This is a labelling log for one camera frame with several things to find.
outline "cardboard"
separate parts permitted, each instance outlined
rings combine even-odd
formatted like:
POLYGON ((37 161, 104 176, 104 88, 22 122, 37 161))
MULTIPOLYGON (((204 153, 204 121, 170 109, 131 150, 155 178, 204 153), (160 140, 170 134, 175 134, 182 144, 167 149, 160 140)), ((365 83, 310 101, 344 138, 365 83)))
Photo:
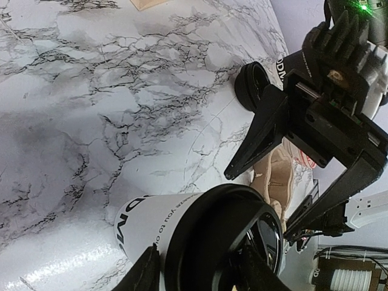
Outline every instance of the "cardboard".
POLYGON ((286 211, 293 194, 292 157, 282 145, 253 165, 255 178, 251 188, 263 196, 278 214, 283 232, 286 231, 286 211))
POLYGON ((152 6, 158 5, 160 3, 166 2, 167 0, 131 0, 133 5, 141 11, 152 6))

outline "pink object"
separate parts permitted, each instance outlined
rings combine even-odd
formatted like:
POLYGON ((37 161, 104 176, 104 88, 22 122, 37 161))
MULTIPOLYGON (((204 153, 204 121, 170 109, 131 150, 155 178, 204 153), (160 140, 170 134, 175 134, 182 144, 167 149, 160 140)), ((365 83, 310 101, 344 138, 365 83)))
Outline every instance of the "pink object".
POLYGON ((304 152, 302 152, 302 150, 293 145, 288 139, 283 139, 283 146, 298 164, 310 169, 314 169, 316 167, 316 163, 304 152))

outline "black lid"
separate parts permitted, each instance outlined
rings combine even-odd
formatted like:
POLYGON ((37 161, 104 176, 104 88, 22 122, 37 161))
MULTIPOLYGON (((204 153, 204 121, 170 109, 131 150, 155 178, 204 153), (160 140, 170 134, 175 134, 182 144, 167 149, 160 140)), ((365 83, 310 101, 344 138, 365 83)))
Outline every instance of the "black lid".
POLYGON ((235 81, 235 93, 245 109, 256 112, 265 87, 270 84, 268 74, 258 62, 241 68, 235 81))
POLYGON ((246 244, 254 246, 273 273, 278 272, 283 249, 280 221, 255 190, 222 185, 203 194, 188 212, 167 252, 166 290, 231 290, 239 280, 233 258, 246 244), (210 207, 201 210, 205 205, 210 207))

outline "marble surface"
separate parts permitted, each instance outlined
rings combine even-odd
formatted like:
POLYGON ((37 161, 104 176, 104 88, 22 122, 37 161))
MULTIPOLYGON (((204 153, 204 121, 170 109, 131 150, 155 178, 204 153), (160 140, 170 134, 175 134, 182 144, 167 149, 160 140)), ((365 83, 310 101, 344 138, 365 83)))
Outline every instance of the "marble surface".
POLYGON ((0 290, 110 290, 131 266, 119 207, 225 182, 253 117, 233 79, 286 53, 272 6, 0 0, 0 17, 0 290))

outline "white spool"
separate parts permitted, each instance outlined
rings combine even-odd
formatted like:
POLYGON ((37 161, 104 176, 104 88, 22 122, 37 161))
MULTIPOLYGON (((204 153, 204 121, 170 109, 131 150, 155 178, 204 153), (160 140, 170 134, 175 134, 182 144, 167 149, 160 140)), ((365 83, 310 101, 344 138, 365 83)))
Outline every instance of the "white spool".
POLYGON ((330 289, 333 291, 368 291, 372 271, 335 270, 330 289))
POLYGON ((202 193, 143 196, 127 202, 115 221, 120 248, 136 262, 146 247, 156 244, 162 256, 167 253, 179 220, 202 193))

